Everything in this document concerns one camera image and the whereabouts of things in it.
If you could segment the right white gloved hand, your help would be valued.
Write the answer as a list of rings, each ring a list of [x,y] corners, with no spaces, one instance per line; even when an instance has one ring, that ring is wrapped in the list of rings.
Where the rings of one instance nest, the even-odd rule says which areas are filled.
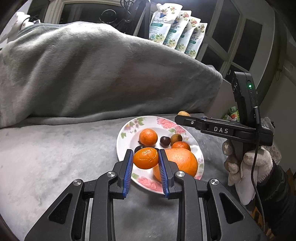
[[[224,167],[228,171],[228,186],[235,186],[243,205],[249,204],[255,197],[253,184],[262,184],[271,173],[273,165],[279,164],[282,158],[275,142],[270,147],[262,146],[258,149],[254,171],[252,171],[254,150],[246,152],[243,160],[239,161],[231,140],[226,140],[222,145],[222,151],[227,156]]]

